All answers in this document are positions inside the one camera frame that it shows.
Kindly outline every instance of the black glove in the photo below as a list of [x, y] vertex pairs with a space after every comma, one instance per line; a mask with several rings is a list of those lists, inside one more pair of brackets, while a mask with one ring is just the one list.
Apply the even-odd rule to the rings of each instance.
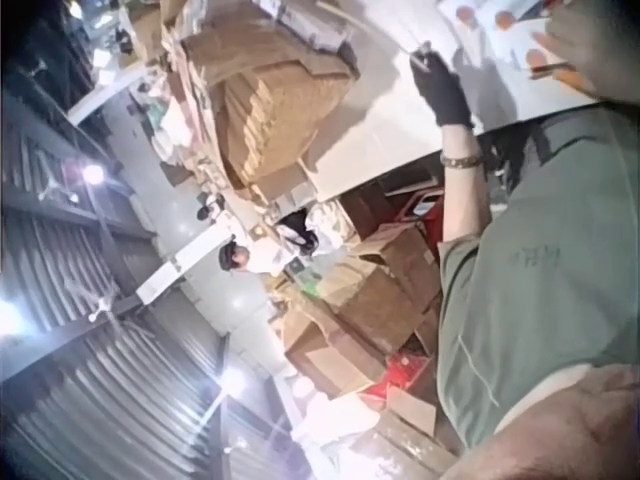
[[[421, 68], [416, 64], [418, 62], [427, 68]], [[460, 79], [449, 71], [442, 57], [436, 52], [418, 51], [413, 54], [410, 64], [416, 88], [435, 113], [438, 126], [464, 125], [473, 128], [471, 111]]]

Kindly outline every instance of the white shirt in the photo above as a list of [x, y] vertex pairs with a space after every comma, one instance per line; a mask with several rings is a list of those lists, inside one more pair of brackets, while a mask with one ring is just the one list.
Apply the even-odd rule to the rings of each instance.
[[249, 250], [249, 262], [245, 265], [245, 270], [248, 272], [268, 273], [277, 277], [297, 255], [293, 246], [285, 243], [286, 241], [279, 244], [269, 237], [252, 240], [240, 221], [226, 210], [220, 212], [215, 222], [228, 232], [229, 237], [234, 236], [238, 245]]
[[277, 277], [296, 257], [292, 249], [285, 248], [268, 237], [256, 240], [246, 247], [249, 250], [249, 262], [245, 269], [253, 273], [269, 273]]

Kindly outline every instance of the black cap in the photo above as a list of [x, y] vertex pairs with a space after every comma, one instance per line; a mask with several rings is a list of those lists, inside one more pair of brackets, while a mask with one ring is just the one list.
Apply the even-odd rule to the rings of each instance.
[[233, 259], [233, 255], [236, 253], [237, 246], [238, 244], [235, 241], [231, 240], [230, 242], [220, 247], [220, 252], [218, 253], [218, 263], [220, 264], [220, 268], [225, 272], [229, 272], [239, 267], [239, 265]]
[[196, 214], [196, 217], [201, 222], [204, 222], [207, 218], [209, 218], [210, 213], [211, 213], [211, 209], [209, 207], [200, 207], [198, 209], [198, 213]]

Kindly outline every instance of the cardboard flap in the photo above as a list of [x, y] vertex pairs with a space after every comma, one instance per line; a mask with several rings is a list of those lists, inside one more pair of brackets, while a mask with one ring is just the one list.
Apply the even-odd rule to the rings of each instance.
[[387, 245], [411, 228], [415, 228], [415, 226], [409, 223], [398, 227], [379, 230], [366, 240], [362, 241], [359, 245], [353, 247], [350, 250], [350, 253], [355, 256], [380, 254]]
[[160, 0], [161, 20], [164, 25], [171, 25], [186, 5], [187, 0]]
[[397, 448], [397, 455], [404, 453], [416, 464], [426, 467], [433, 474], [431, 478], [440, 478], [456, 462], [456, 457], [432, 437], [420, 432], [389, 409], [380, 415], [375, 431]]
[[319, 296], [331, 305], [342, 305], [352, 298], [376, 269], [376, 265], [357, 258], [346, 258], [336, 264], [318, 284]]
[[307, 357], [327, 378], [341, 379], [340, 393], [359, 392], [373, 382], [331, 347], [307, 352]]
[[387, 392], [387, 408], [405, 422], [433, 437], [436, 429], [435, 406], [392, 386]]

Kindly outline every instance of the orange circle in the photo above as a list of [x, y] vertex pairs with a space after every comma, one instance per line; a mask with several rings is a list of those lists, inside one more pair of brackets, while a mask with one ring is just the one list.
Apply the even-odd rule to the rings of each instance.
[[501, 30], [509, 30], [516, 23], [516, 17], [511, 12], [498, 12], [496, 15], [496, 25]]
[[541, 68], [549, 65], [547, 56], [542, 50], [538, 50], [537, 48], [532, 48], [527, 52], [526, 62], [531, 68]]
[[458, 17], [458, 20], [460, 20], [465, 25], [472, 26], [476, 18], [476, 12], [471, 7], [462, 6], [458, 7], [458, 9], [456, 10], [456, 17]]

